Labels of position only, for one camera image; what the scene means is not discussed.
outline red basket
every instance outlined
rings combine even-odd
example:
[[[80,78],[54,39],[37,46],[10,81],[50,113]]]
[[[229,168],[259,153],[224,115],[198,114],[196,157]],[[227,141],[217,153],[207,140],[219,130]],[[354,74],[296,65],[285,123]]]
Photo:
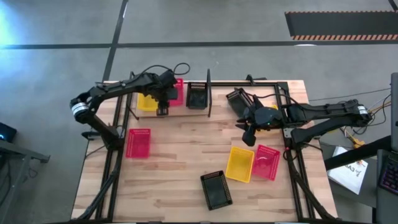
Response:
[[[127,140],[127,158],[148,158],[150,148],[150,129],[130,129]]]
[[[278,150],[259,145],[254,158],[252,174],[274,181],[279,158],[280,152]]]
[[[184,102],[184,79],[177,78],[177,83],[174,87],[178,91],[178,97],[176,100],[170,100],[170,106],[181,106]]]

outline plastic basket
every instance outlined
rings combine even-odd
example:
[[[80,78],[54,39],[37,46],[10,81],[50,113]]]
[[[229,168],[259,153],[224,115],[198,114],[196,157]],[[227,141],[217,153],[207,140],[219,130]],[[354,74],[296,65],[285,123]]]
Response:
[[[177,89],[178,97],[176,100],[169,100],[170,106],[181,106],[184,102],[184,80],[177,78],[177,83],[174,85]],[[150,95],[144,96],[138,93],[137,109],[142,111],[156,111],[157,102]]]
[[[225,176],[230,179],[249,183],[253,159],[253,151],[232,147],[229,154],[228,165],[226,166]]]
[[[127,158],[148,158],[150,149],[150,129],[130,129],[127,140]]]
[[[280,152],[278,150],[259,145],[254,158],[252,173],[274,181],[278,170],[279,159]]]
[[[176,100],[170,100],[170,106],[181,106],[184,104],[184,79],[177,78],[177,83],[174,85],[177,89],[178,97]]]
[[[204,110],[207,107],[208,98],[207,83],[190,82],[187,90],[187,108]]]
[[[222,170],[203,175],[200,180],[209,210],[232,205],[231,194]]]

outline white paper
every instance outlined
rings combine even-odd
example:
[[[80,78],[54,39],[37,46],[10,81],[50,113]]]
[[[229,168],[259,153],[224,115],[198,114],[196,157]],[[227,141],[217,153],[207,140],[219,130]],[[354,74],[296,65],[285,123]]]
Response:
[[[347,150],[345,148],[336,146],[333,157],[346,151]],[[365,161],[362,161],[361,164],[358,162],[353,162],[352,164],[329,170],[328,177],[329,179],[346,187],[348,190],[358,195],[359,191],[361,190],[363,178],[365,176],[367,167],[368,163]]]

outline black basket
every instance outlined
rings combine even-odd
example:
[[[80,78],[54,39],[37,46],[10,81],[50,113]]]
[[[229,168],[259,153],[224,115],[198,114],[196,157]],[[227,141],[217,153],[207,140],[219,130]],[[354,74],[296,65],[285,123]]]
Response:
[[[203,175],[200,180],[205,193],[207,207],[210,211],[232,205],[231,194],[222,170]]]
[[[189,82],[187,90],[187,108],[203,110],[207,107],[207,83]]]
[[[226,95],[229,105],[239,118],[243,117],[244,110],[253,104],[248,94],[242,89],[237,89]]]

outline desk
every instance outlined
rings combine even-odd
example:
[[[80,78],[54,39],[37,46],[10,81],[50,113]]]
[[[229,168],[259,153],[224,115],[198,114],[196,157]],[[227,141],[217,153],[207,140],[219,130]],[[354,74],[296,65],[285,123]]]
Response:
[[[291,97],[299,103],[308,103],[303,81],[285,82],[289,84]],[[274,93],[274,90],[268,87],[250,86],[244,89],[248,93],[259,96]],[[274,182],[255,175],[252,175],[248,184],[227,178],[233,204],[208,211],[200,176],[218,170],[225,171],[231,146],[255,151],[258,144],[263,144],[278,149],[280,152],[284,150],[281,130],[257,133],[257,142],[254,147],[248,147],[242,142],[243,131],[234,126],[237,117],[225,97],[232,91],[233,87],[212,88],[213,107],[210,118],[203,115],[171,116],[141,118],[137,121],[130,116],[129,128],[151,128],[150,158],[123,157],[114,222],[286,222],[297,220],[287,162],[282,156]],[[276,104],[273,97],[261,101],[264,106]],[[105,123],[111,123],[115,105],[116,99],[105,101],[97,115]],[[87,153],[101,145],[103,143],[100,140],[90,142]],[[97,194],[105,157],[106,150],[103,150],[86,159],[72,218],[82,214]],[[337,217],[322,153],[308,147],[303,150],[303,158],[311,190],[327,211]],[[305,200],[301,191],[300,197],[304,215],[307,217]]]

